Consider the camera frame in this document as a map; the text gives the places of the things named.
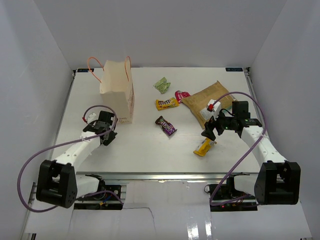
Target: gray wall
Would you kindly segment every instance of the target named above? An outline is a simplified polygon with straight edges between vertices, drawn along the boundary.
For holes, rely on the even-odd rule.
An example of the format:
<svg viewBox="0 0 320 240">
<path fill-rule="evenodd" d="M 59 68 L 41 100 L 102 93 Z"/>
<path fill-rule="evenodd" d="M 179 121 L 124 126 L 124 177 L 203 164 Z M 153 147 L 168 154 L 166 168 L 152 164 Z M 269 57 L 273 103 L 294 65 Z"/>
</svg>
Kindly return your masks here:
<svg viewBox="0 0 320 240">
<path fill-rule="evenodd" d="M 72 71 L 33 0 L 0 0 L 0 239 L 18 239 L 26 209 L 17 176 L 35 152 L 52 145 Z M 43 154 L 22 177 L 29 199 Z"/>
<path fill-rule="evenodd" d="M 286 2 L 34 1 L 72 69 L 127 55 L 134 66 L 248 67 Z"/>
<path fill-rule="evenodd" d="M 300 199 L 320 239 L 320 1 L 289 0 L 252 65 L 273 144 L 301 166 Z"/>
</svg>

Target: purple snack packet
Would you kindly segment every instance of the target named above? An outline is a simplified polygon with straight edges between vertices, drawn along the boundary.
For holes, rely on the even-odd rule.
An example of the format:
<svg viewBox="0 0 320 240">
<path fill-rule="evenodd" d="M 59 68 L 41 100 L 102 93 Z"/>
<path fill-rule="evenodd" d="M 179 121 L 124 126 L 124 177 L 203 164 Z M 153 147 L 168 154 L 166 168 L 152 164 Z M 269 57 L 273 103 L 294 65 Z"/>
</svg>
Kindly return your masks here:
<svg viewBox="0 0 320 240">
<path fill-rule="evenodd" d="M 164 131 L 168 136 L 171 136 L 174 132 L 177 131 L 177 129 L 175 129 L 170 122 L 167 122 L 163 116 L 160 116 L 155 121 L 155 124 L 160 125 L 162 128 L 162 131 Z"/>
</svg>

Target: yellow candy packet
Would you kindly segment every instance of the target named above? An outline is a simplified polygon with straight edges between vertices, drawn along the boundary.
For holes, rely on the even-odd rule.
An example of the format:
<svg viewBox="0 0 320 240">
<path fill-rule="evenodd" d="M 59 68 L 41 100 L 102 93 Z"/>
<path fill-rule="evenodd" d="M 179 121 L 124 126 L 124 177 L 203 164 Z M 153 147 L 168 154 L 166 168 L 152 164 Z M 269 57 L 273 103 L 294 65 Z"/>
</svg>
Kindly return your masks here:
<svg viewBox="0 0 320 240">
<path fill-rule="evenodd" d="M 193 151 L 193 153 L 204 157 L 207 152 L 210 150 L 210 148 L 215 145 L 217 142 L 210 140 L 209 138 L 205 138 L 200 145 Z"/>
<path fill-rule="evenodd" d="M 164 109 L 168 109 L 168 108 L 178 107 L 179 103 L 178 103 L 177 99 L 172 97 L 166 101 L 162 101 L 162 100 L 158 100 L 158 99 L 155 100 L 155 106 L 156 106 L 156 109 L 158 109 L 158 111 L 160 111 L 160 110 L 164 110 Z"/>
</svg>

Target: bag handle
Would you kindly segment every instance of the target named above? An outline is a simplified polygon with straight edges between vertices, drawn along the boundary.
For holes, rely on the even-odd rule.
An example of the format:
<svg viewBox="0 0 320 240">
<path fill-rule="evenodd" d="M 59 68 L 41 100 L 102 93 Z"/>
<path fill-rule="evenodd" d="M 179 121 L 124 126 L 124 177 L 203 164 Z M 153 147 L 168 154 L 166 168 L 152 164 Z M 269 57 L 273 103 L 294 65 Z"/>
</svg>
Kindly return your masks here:
<svg viewBox="0 0 320 240">
<path fill-rule="evenodd" d="M 86 62 L 87 65 L 88 65 L 89 71 L 90 71 L 90 72 L 92 73 L 92 75 L 93 75 L 96 79 L 98 79 L 98 81 L 102 84 L 101 80 L 94 74 L 94 72 L 91 70 L 91 68 L 90 68 L 90 66 L 89 66 L 89 61 L 90 61 L 90 59 L 96 60 L 96 61 L 100 64 L 100 66 L 102 67 L 103 71 L 105 71 L 105 68 L 104 68 L 104 66 L 102 66 L 102 64 L 99 62 L 99 60 L 96 59 L 94 56 L 89 57 L 88 60 L 87 60 L 87 62 Z"/>
<path fill-rule="evenodd" d="M 124 59 L 125 75 L 126 75 L 126 78 L 128 79 L 128 82 L 129 82 L 129 77 L 128 77 L 127 68 L 126 68 L 126 61 L 127 61 L 127 58 L 129 58 L 129 61 L 130 61 L 130 69 L 131 69 L 131 58 L 130 58 L 129 56 L 126 56 L 126 57 L 125 57 L 125 59 Z"/>
<path fill-rule="evenodd" d="M 129 82 L 129 76 L 128 76 L 127 67 L 126 67 L 127 58 L 129 58 L 129 61 L 130 61 L 130 69 L 131 69 L 131 58 L 130 58 L 130 56 L 126 56 L 126 58 L 124 59 L 125 75 L 126 75 L 126 78 L 128 79 L 128 82 Z M 103 71 L 105 71 L 105 68 L 104 68 L 104 66 L 102 66 L 102 64 L 100 63 L 100 61 L 99 61 L 97 58 L 95 58 L 94 56 L 89 57 L 88 60 L 87 60 L 87 62 L 86 62 L 87 65 L 88 65 L 89 71 L 90 71 L 90 72 L 92 73 L 92 75 L 93 75 L 96 79 L 98 79 L 98 81 L 102 84 L 101 80 L 97 77 L 97 75 L 94 74 L 94 72 L 91 70 L 91 68 L 90 68 L 90 66 L 89 66 L 89 61 L 90 61 L 90 59 L 96 60 L 96 61 L 100 64 L 100 66 L 101 66 L 101 68 L 103 69 Z"/>
</svg>

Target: paper bag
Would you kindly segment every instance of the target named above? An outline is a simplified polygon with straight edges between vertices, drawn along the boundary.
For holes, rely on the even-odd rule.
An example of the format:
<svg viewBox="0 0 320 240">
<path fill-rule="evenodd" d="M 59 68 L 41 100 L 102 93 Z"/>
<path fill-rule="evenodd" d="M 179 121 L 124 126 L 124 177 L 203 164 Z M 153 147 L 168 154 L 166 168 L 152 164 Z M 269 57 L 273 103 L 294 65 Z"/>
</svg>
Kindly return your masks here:
<svg viewBox="0 0 320 240">
<path fill-rule="evenodd" d="M 115 111 L 118 123 L 132 123 L 135 93 L 130 57 L 126 57 L 122 62 L 107 60 L 103 69 L 100 84 L 103 104 Z"/>
<path fill-rule="evenodd" d="M 206 120 L 201 114 L 201 110 L 205 108 L 208 102 L 213 99 L 217 100 L 223 94 L 228 93 L 229 91 L 222 86 L 219 81 L 208 86 L 206 89 L 203 89 L 192 96 L 188 96 L 182 99 L 182 102 L 187 105 L 187 107 L 191 110 L 193 115 L 196 117 L 198 122 L 200 123 L 201 127 L 205 128 Z M 223 109 L 230 109 L 232 107 L 232 102 L 236 101 L 236 99 L 232 95 L 227 95 L 220 100 L 221 107 Z"/>
</svg>

